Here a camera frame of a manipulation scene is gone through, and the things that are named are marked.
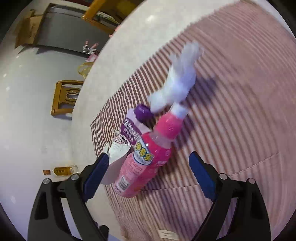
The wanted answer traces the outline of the white tissue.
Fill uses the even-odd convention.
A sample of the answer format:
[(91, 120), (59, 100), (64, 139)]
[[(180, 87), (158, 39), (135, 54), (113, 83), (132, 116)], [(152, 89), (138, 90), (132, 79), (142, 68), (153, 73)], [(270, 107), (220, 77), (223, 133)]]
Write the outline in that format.
[(152, 113), (159, 113), (173, 103), (184, 101), (196, 82), (195, 63), (204, 50), (196, 41), (184, 45), (181, 53), (171, 54), (171, 66), (163, 87), (149, 95)]

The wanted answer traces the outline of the cardboard box on fridge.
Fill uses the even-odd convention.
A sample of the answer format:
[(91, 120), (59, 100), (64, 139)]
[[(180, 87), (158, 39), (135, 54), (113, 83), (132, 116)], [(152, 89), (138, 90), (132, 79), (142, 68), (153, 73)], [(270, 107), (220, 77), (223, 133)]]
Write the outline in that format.
[(35, 15), (34, 9), (27, 12), (14, 31), (16, 36), (15, 49), (19, 46), (36, 45), (43, 20), (44, 15)]

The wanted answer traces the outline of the wooden chair by wall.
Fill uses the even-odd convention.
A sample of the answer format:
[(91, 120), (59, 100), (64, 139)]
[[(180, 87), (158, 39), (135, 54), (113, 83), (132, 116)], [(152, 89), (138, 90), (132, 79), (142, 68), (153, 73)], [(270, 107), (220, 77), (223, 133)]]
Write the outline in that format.
[(51, 109), (51, 116), (62, 114), (72, 114), (77, 97), (82, 86), (83, 81), (78, 80), (61, 80), (56, 82), (53, 104)]

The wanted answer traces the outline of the clear liquor bottle gold label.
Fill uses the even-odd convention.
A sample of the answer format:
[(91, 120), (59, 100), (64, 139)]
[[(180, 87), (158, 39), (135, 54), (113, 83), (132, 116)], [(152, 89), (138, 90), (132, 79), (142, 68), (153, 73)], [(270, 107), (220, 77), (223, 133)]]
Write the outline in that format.
[(69, 177), (77, 173), (79, 173), (77, 166), (63, 166), (55, 167), (53, 170), (43, 170), (43, 175), (45, 176), (54, 175), (57, 177)]

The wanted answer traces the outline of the purple yogurt pouch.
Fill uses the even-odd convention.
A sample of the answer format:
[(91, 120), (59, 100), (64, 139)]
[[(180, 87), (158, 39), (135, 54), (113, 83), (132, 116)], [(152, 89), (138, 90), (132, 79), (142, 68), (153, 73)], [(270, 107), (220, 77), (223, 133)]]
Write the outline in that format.
[(144, 104), (130, 108), (120, 125), (119, 131), (113, 131), (113, 141), (119, 144), (135, 145), (144, 133), (152, 131), (144, 122), (150, 120), (153, 116), (150, 108)]

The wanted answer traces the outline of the pink drink bottle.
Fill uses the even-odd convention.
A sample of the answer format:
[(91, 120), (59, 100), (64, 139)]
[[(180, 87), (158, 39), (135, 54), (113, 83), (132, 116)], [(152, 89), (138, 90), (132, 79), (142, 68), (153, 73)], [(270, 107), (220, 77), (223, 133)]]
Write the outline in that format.
[(170, 156), (174, 140), (183, 126), (189, 110), (174, 103), (161, 116), (153, 130), (144, 133), (135, 143), (133, 152), (125, 159), (114, 182), (114, 190), (123, 197), (134, 197), (154, 178)]

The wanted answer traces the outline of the red striped table cloth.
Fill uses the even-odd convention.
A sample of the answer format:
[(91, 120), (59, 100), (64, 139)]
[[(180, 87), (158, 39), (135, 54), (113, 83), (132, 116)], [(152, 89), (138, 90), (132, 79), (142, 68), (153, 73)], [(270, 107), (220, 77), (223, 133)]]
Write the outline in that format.
[(193, 238), (211, 207), (189, 167), (196, 151), (232, 179), (256, 180), (275, 238), (295, 211), (295, 38), (258, 4), (225, 6), (153, 54), (92, 122), (95, 152), (112, 140), (130, 108), (163, 86), (169, 56), (192, 41), (203, 54), (171, 159), (136, 197), (105, 187), (119, 232), (124, 240), (160, 240), (162, 230)]

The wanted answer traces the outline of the pink toy bicycle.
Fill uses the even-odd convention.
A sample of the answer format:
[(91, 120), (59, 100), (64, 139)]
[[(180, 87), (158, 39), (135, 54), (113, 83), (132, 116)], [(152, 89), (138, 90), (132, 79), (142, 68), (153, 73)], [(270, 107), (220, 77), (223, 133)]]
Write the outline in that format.
[(87, 54), (87, 59), (78, 67), (78, 73), (84, 78), (87, 78), (95, 60), (97, 59), (99, 52), (97, 50), (98, 43), (94, 43), (91, 47), (88, 46), (89, 41), (86, 40), (82, 47), (83, 53)]

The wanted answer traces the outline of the small white paper tag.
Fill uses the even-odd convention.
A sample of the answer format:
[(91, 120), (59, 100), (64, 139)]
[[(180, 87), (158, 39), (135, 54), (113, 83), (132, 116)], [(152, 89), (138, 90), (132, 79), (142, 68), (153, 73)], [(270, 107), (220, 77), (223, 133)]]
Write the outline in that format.
[(119, 144), (116, 142), (112, 142), (111, 145), (108, 143), (105, 145), (103, 152), (109, 157), (109, 165), (101, 184), (109, 185), (115, 182), (130, 148), (130, 144)]

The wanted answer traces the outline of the grey refrigerator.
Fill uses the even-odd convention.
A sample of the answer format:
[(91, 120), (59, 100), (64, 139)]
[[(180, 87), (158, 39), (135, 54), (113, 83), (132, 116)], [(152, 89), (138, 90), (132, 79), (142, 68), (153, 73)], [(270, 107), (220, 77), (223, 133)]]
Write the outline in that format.
[(75, 52), (86, 55), (83, 51), (85, 42), (88, 47), (95, 43), (100, 51), (109, 40), (107, 33), (81, 19), (84, 11), (61, 4), (49, 4), (40, 27), (36, 45)]

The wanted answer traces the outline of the wooden chair yellow cushion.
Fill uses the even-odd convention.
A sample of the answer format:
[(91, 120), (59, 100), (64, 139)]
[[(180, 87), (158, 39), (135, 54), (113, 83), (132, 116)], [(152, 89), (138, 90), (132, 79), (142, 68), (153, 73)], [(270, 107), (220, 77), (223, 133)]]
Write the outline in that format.
[(142, 3), (137, 0), (93, 1), (82, 19), (108, 35)]

